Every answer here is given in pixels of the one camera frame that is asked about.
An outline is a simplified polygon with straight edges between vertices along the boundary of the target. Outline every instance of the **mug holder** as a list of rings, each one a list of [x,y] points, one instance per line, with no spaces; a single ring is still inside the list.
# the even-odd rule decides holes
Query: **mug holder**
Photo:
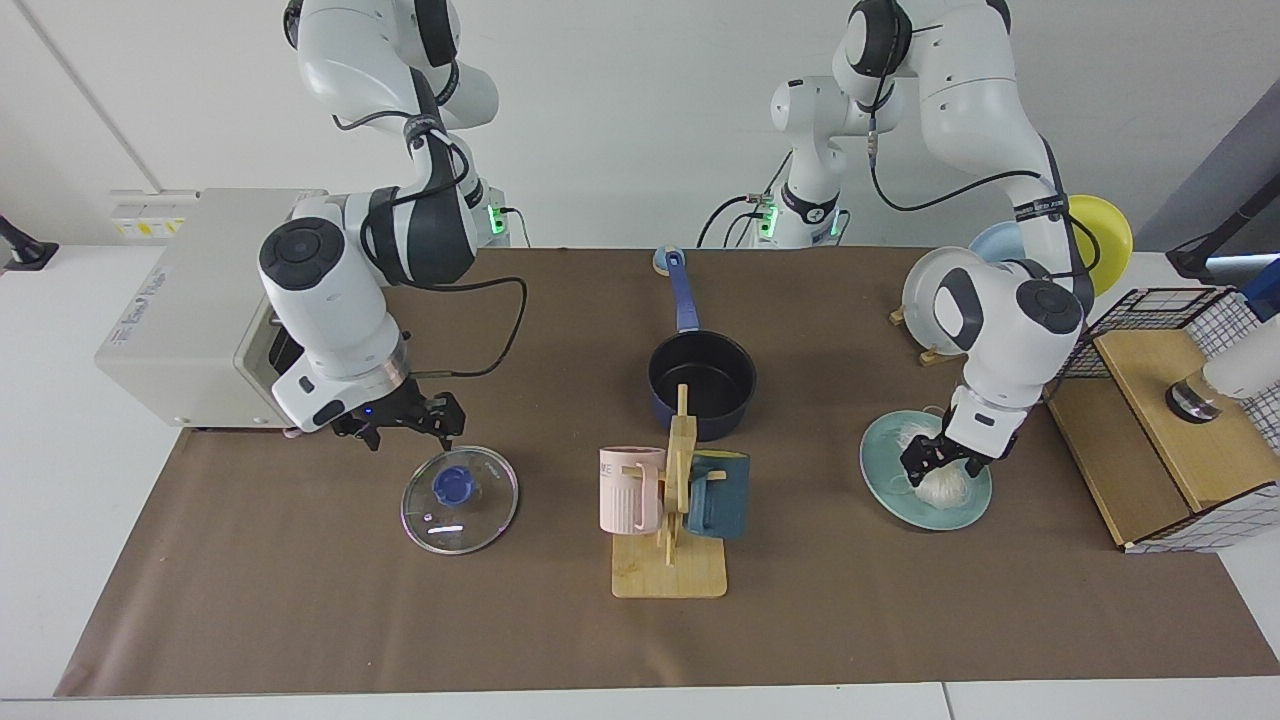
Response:
[[[662,528],[648,536],[613,536],[613,596],[618,598],[722,597],[728,591],[724,541],[682,532],[689,514],[690,474],[698,445],[698,419],[689,415],[689,386],[680,386],[671,419],[663,484]],[[627,474],[639,474],[628,468]],[[708,480],[724,479],[723,470]]]

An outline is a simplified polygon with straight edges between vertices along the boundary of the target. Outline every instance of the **yellow plate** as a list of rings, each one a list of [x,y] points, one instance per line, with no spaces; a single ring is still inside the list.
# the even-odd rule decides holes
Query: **yellow plate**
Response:
[[[1071,215],[1093,232],[1102,249],[1102,260],[1093,268],[1089,277],[1093,279],[1093,291],[1102,295],[1111,286],[1116,284],[1125,268],[1129,266],[1129,258],[1133,256],[1133,229],[1129,220],[1119,208],[1101,197],[1092,195],[1070,196]],[[1093,263],[1093,243],[1088,236],[1074,228],[1075,243],[1080,249],[1080,259],[1085,266]]]

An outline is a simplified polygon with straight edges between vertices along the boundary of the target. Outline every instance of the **green indicator light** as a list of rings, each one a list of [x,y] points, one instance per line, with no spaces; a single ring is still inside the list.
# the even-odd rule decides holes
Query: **green indicator light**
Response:
[[[760,237],[772,238],[773,228],[778,222],[778,206],[769,205],[769,213],[760,220]]]
[[[489,229],[493,234],[502,234],[507,232],[507,220],[502,219],[502,210],[489,206]]]

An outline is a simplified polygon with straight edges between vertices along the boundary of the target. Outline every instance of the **teal mug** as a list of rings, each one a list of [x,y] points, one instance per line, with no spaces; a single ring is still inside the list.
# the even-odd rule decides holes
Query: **teal mug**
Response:
[[[750,471],[751,459],[741,452],[695,451],[685,529],[709,538],[742,537]]]

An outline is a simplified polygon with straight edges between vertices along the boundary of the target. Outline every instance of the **mug handle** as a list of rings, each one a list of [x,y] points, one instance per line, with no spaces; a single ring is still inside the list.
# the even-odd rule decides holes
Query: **mug handle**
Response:
[[[640,469],[640,523],[635,525],[635,529],[644,532],[645,529],[657,529],[658,524],[662,521],[662,510],[659,507],[660,498],[658,497],[658,466],[646,465],[644,462],[636,462],[634,468]]]

